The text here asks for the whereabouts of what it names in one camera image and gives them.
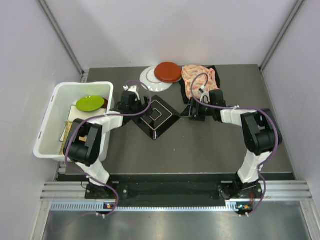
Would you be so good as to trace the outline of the green plate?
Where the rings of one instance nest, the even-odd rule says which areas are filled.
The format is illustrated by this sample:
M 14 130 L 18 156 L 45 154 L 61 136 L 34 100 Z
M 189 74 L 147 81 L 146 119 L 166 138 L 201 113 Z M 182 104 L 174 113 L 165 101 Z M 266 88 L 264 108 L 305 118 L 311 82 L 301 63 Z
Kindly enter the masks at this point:
M 105 99 L 101 96 L 90 95 L 81 98 L 75 104 L 76 108 L 81 112 L 94 112 L 105 105 Z

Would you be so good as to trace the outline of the yellow woven square plate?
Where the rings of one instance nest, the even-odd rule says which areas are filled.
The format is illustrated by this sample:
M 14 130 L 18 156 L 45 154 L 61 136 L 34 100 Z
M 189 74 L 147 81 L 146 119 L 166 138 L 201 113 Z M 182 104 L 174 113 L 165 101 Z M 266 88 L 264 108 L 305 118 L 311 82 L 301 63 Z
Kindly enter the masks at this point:
M 65 147 L 69 132 L 71 130 L 72 124 L 73 123 L 71 121 L 68 121 L 68 120 L 65 123 L 65 129 L 64 129 L 63 138 L 62 138 L 62 145 L 61 145 L 61 148 L 60 148 L 60 151 L 59 151 L 60 155 L 64 155 L 64 147 Z

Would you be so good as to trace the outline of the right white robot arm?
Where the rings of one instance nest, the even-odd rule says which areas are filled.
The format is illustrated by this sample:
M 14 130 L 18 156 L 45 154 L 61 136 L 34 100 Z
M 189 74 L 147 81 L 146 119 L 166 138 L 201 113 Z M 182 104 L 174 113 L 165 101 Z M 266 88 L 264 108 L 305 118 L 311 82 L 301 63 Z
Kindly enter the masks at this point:
M 257 184 L 264 162 L 282 143 L 282 134 L 270 109 L 228 107 L 220 89 L 201 90 L 200 93 L 200 99 L 192 97 L 180 116 L 203 122 L 211 116 L 216 122 L 242 128 L 247 152 L 235 174 L 233 192 L 237 197 L 245 198 Z

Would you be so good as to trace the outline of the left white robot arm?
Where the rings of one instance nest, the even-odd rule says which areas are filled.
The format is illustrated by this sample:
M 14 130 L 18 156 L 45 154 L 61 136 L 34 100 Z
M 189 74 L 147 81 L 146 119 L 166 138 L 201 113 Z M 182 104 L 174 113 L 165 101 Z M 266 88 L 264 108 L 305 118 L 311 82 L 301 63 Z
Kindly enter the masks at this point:
M 65 161 L 76 163 L 90 183 L 96 185 L 96 192 L 102 198 L 109 198 L 114 191 L 113 185 L 108 183 L 110 174 L 99 160 L 102 138 L 110 131 L 123 127 L 131 119 L 145 115 L 151 107 L 151 98 L 151 95 L 145 96 L 142 103 L 136 91 L 125 90 L 121 101 L 106 114 L 85 120 L 77 118 L 71 125 L 63 148 Z

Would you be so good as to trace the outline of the red round plate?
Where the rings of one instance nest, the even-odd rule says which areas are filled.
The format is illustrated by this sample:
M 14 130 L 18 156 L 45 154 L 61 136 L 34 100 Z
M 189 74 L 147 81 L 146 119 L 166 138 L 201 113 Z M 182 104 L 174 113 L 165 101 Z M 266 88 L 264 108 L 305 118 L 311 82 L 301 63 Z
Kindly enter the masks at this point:
M 105 98 L 104 98 L 103 100 L 104 100 L 104 103 L 103 103 L 103 105 L 101 106 L 101 108 L 102 108 L 102 109 L 107 109 L 107 108 L 108 108 L 108 103 L 109 103 L 109 102 L 108 102 L 108 100 L 107 100 L 107 99 L 105 99 Z

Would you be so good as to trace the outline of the black square plate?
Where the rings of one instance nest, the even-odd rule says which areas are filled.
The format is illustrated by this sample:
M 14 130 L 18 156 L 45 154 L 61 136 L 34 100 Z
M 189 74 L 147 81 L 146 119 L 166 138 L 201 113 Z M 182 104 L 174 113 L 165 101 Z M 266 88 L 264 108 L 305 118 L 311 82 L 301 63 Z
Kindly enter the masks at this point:
M 180 113 L 158 95 L 151 98 L 151 114 L 132 121 L 152 140 L 158 139 L 180 119 Z

